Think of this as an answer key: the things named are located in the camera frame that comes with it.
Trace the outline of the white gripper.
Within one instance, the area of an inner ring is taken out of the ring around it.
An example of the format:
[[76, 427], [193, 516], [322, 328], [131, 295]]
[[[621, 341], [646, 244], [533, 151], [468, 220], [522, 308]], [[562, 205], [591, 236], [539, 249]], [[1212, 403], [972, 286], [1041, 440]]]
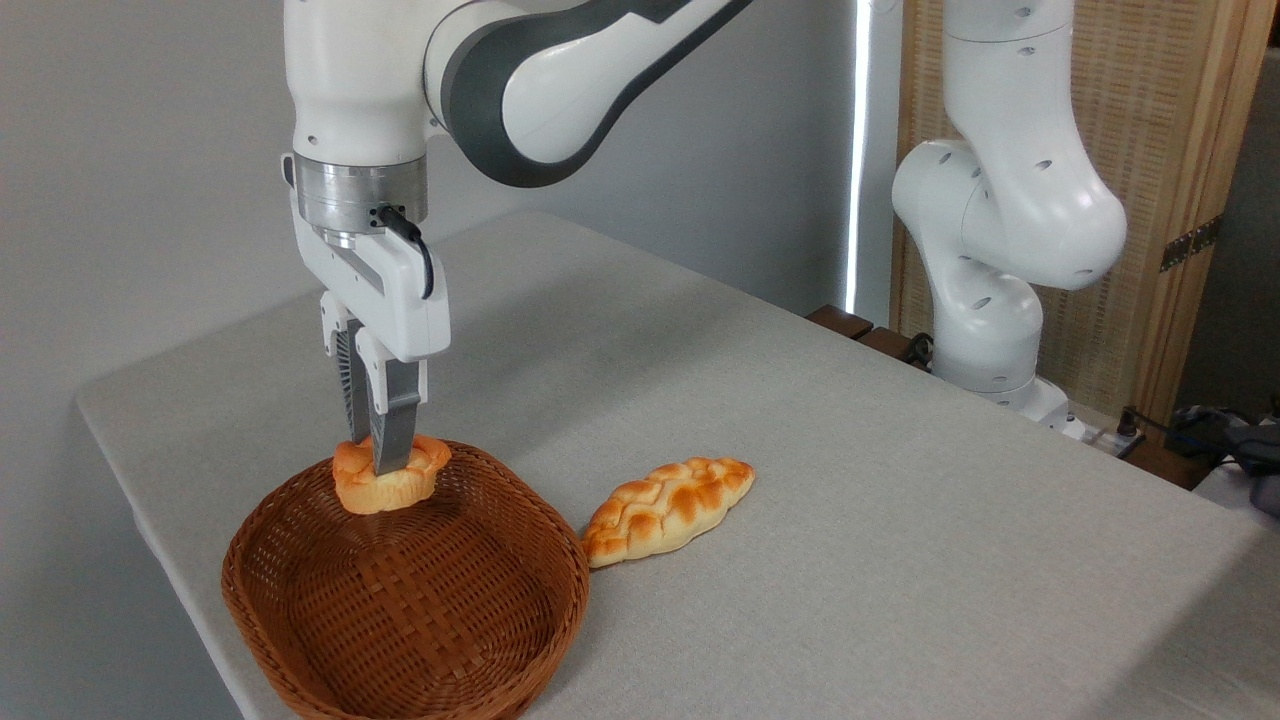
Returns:
[[451, 343], [442, 260], [399, 208], [375, 206], [365, 214], [375, 227], [340, 247], [301, 217], [296, 191], [291, 205], [303, 264], [329, 291], [320, 299], [324, 346], [335, 359], [349, 439], [371, 434], [378, 475], [403, 470], [428, 398], [420, 360]]

